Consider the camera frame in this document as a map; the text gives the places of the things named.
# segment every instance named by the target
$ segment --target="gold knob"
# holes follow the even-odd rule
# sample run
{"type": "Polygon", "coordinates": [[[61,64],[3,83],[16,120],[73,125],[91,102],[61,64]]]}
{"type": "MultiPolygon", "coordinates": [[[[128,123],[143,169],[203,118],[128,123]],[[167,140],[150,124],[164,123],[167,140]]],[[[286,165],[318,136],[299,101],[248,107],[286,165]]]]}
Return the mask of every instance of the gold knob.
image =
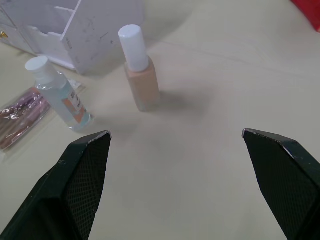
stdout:
{"type": "Polygon", "coordinates": [[[0,32],[0,39],[7,38],[7,37],[8,37],[8,35],[4,31],[0,32]]]}

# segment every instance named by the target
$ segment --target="white acrylic organizer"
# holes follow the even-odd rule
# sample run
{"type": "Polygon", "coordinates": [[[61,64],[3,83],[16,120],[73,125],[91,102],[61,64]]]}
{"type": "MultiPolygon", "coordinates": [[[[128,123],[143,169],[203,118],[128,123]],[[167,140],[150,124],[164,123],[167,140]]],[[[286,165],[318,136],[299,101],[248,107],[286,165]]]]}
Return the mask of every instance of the white acrylic organizer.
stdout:
{"type": "Polygon", "coordinates": [[[4,0],[1,42],[82,74],[119,41],[125,25],[142,24],[142,0],[4,0]]]}

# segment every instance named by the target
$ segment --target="red object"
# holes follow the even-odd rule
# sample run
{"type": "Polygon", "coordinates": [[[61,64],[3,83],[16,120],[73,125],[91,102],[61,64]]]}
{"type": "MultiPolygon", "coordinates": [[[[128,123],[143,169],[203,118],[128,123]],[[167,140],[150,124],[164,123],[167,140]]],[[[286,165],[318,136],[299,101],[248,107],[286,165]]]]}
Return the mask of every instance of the red object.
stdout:
{"type": "Polygon", "coordinates": [[[314,29],[320,33],[320,0],[292,0],[314,29]]]}

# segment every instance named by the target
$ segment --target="bottle label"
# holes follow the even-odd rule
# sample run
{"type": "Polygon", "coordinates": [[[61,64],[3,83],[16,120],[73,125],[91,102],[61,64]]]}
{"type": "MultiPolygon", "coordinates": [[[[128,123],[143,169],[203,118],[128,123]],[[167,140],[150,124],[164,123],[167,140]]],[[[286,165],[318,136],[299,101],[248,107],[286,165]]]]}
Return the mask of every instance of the bottle label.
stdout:
{"type": "Polygon", "coordinates": [[[74,119],[78,123],[81,123],[87,111],[73,88],[70,90],[67,98],[62,99],[62,102],[73,115],[74,119]]]}

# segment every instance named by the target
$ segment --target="beige liquid foundation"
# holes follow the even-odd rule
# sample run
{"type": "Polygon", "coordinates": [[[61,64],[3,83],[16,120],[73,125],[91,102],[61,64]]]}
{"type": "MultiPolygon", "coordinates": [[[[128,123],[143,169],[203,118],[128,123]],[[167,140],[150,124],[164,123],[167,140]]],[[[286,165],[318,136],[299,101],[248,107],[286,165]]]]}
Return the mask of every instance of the beige liquid foundation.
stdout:
{"type": "Polygon", "coordinates": [[[136,106],[141,112],[150,111],[159,103],[160,91],[142,30],[138,25],[127,25],[118,34],[126,58],[124,69],[136,106]]]}

